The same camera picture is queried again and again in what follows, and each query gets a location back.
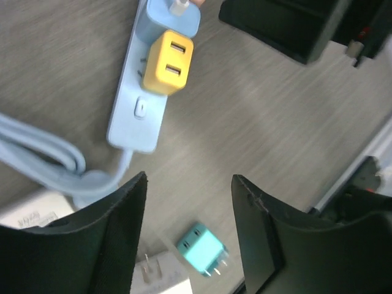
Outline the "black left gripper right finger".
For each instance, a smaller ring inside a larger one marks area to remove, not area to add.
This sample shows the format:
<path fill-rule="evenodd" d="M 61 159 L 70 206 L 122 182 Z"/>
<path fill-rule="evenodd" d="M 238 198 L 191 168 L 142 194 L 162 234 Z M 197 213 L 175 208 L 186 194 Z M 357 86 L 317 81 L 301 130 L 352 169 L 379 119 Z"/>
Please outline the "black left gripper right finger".
<path fill-rule="evenodd" d="M 234 175 L 232 203 L 248 293 L 391 292 L 390 197 L 351 191 L 334 220 Z"/>

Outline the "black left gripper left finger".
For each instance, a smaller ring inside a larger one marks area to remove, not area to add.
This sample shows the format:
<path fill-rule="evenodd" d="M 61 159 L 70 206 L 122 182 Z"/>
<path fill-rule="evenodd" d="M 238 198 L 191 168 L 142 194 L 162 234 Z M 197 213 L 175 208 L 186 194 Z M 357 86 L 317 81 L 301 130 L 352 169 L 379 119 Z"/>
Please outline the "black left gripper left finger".
<path fill-rule="evenodd" d="M 1 227 L 2 293 L 129 293 L 148 179 L 46 227 Z"/>

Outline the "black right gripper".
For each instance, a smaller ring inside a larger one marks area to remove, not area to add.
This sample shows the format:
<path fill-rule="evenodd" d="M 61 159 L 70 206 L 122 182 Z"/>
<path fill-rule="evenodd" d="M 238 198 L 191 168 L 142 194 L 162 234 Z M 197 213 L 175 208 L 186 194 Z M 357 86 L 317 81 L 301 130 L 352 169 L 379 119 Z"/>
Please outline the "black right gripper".
<path fill-rule="evenodd" d="M 339 43 L 358 67 L 390 37 L 391 1 L 223 1 L 219 19 L 304 65 Z"/>

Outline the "white cube socket plain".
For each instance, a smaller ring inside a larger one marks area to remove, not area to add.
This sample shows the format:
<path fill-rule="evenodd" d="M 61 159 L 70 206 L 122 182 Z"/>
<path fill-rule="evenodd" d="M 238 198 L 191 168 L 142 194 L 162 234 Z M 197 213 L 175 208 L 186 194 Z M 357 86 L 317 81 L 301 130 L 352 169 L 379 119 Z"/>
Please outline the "white cube socket plain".
<path fill-rule="evenodd" d="M 130 294 L 192 294 L 186 267 L 158 238 L 140 238 Z"/>

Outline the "teal plug adapter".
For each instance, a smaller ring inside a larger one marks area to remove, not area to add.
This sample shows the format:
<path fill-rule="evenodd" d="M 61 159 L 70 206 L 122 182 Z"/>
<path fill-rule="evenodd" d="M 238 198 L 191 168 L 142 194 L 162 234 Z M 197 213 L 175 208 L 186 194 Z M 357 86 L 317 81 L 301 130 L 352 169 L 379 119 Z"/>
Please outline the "teal plug adapter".
<path fill-rule="evenodd" d="M 221 267 L 227 267 L 227 247 L 203 223 L 196 222 L 179 239 L 176 248 L 182 257 L 199 274 L 205 277 L 222 274 Z"/>

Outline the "light blue power strip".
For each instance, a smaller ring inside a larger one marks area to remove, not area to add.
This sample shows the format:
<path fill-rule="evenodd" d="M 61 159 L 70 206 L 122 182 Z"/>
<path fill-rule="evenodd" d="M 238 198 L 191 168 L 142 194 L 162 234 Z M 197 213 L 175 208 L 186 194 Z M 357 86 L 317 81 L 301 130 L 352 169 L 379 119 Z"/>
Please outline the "light blue power strip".
<path fill-rule="evenodd" d="M 138 153 L 156 149 L 167 104 L 167 96 L 141 87 L 150 45 L 140 40 L 136 28 L 145 4 L 138 3 L 107 130 L 107 141 L 113 147 Z"/>

